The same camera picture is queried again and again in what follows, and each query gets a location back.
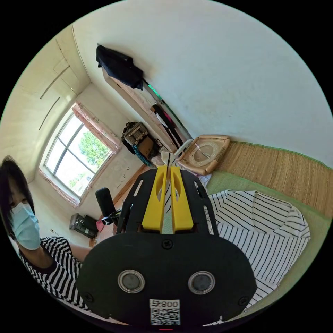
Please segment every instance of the bolt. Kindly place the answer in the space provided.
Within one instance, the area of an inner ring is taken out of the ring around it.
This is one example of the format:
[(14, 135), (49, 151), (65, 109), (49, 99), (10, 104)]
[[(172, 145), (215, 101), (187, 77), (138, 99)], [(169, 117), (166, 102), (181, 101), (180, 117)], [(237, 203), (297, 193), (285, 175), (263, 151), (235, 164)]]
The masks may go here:
[(83, 298), (87, 301), (87, 302), (93, 302), (94, 298), (91, 294), (89, 294), (88, 292), (84, 293)]
[(173, 242), (170, 239), (165, 239), (162, 242), (162, 247), (165, 250), (170, 250), (173, 247)]
[(238, 301), (238, 305), (246, 305), (249, 302), (249, 299), (246, 296), (243, 296), (240, 298), (240, 300)]

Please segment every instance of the tree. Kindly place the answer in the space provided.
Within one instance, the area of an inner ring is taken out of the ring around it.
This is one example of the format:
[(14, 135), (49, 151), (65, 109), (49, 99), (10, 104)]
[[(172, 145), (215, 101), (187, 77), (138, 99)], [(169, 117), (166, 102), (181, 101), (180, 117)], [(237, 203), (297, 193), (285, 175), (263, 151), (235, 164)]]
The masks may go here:
[(75, 177), (74, 179), (71, 179), (69, 181), (69, 187), (73, 188), (76, 185), (76, 183), (83, 178), (83, 176), (84, 176), (84, 173), (80, 173), (77, 177)]
[(81, 154), (87, 157), (90, 165), (98, 168), (105, 161), (110, 149), (99, 141), (90, 131), (84, 132), (79, 143)]

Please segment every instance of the sticker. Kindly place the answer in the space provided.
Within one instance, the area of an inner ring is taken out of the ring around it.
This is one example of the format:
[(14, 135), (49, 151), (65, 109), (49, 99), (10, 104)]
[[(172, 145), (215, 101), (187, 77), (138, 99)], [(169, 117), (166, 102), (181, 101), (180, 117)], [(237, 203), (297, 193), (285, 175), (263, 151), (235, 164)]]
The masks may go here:
[(179, 299), (150, 299), (149, 307), (152, 325), (180, 325)]

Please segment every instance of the black and white striped shirt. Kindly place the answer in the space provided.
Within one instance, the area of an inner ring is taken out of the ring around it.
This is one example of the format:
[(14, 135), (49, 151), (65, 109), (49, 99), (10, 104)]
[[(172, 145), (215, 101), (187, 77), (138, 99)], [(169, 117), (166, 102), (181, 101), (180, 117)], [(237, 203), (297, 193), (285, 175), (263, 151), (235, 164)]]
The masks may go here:
[(63, 237), (41, 239), (42, 248), (53, 258), (49, 268), (38, 268), (19, 252), (19, 257), (33, 278), (53, 297), (89, 311), (76, 288), (81, 263), (73, 256), (68, 241)]
[[(170, 165), (179, 166), (172, 154), (168, 159)], [(205, 177), (199, 179), (206, 187)], [(308, 223), (290, 203), (257, 191), (225, 190), (209, 198), (219, 236), (240, 248), (252, 266), (257, 290), (247, 305), (249, 308), (279, 286), (301, 255), (310, 240)], [(166, 217), (171, 210), (170, 184), (166, 190), (164, 209)], [(213, 234), (207, 210), (206, 218)]]

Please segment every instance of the curtain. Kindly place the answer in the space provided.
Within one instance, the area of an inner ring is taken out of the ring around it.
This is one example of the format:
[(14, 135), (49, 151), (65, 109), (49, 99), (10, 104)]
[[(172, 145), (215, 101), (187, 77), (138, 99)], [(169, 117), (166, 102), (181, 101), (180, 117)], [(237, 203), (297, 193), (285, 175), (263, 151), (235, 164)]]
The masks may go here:
[(74, 115), (94, 134), (103, 144), (114, 153), (121, 149), (120, 140), (97, 117), (92, 115), (81, 102), (77, 102), (72, 108)]
[(63, 191), (57, 184), (53, 182), (53, 180), (48, 177), (42, 169), (38, 170), (39, 175), (46, 180), (51, 187), (65, 200), (67, 201), (73, 208), (78, 208), (80, 206), (80, 201), (76, 198), (73, 198), (71, 195), (67, 194)]
[(76, 102), (75, 106), (72, 108), (74, 115), (84, 124), (89, 131), (94, 134), (103, 144), (105, 144), (110, 150), (107, 160), (102, 164), (101, 168), (98, 170), (97, 174), (91, 179), (87, 188), (83, 192), (81, 199), (75, 198), (61, 189), (42, 169), (39, 169), (40, 176), (46, 180), (51, 187), (73, 208), (78, 208), (81, 203), (86, 198), (89, 190), (95, 184), (99, 176), (108, 167), (112, 157), (121, 150), (121, 140), (112, 131), (102, 123), (97, 117), (91, 114), (87, 108), (81, 102)]

